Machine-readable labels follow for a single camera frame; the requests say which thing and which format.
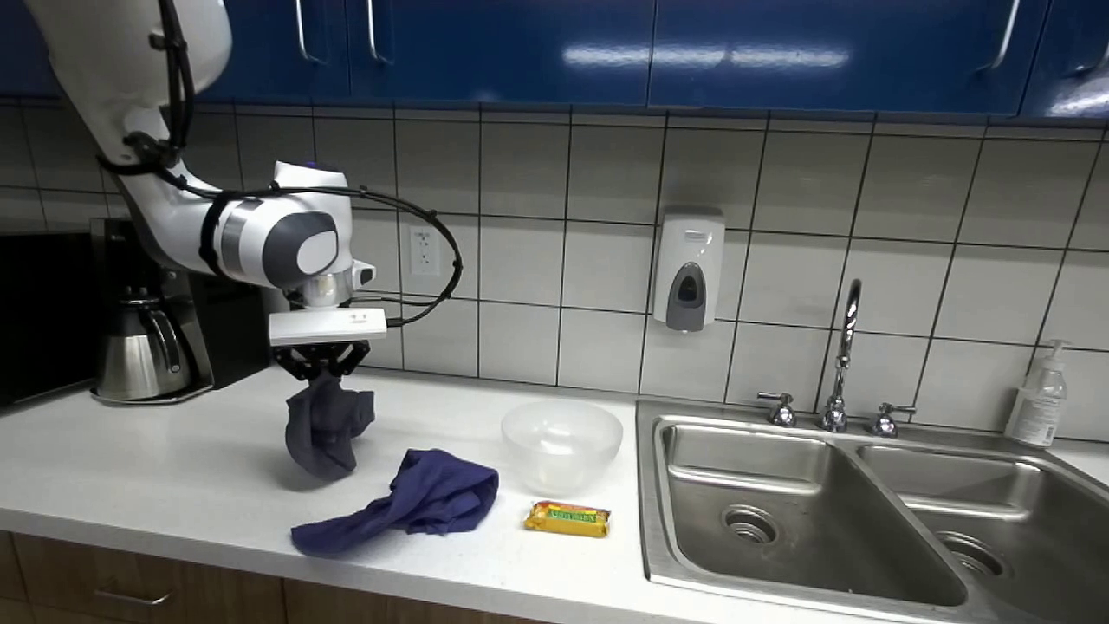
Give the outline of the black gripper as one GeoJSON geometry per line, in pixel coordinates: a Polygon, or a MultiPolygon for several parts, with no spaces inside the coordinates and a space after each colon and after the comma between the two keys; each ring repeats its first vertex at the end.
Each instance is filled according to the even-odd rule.
{"type": "Polygon", "coordinates": [[[298,381],[320,375],[344,380],[372,355],[366,344],[314,344],[314,348],[277,348],[273,362],[298,381]]]}

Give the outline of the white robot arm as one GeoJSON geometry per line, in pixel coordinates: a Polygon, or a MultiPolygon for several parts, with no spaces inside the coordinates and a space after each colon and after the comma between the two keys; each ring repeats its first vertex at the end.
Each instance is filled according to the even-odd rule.
{"type": "Polygon", "coordinates": [[[349,255],[352,188],[340,169],[273,162],[273,181],[233,192],[187,162],[195,93],[233,51],[224,0],[23,0],[50,65],[128,196],[154,246],[177,269],[273,292],[268,344],[295,380],[349,375],[384,329],[352,310],[372,274],[349,255]]]}

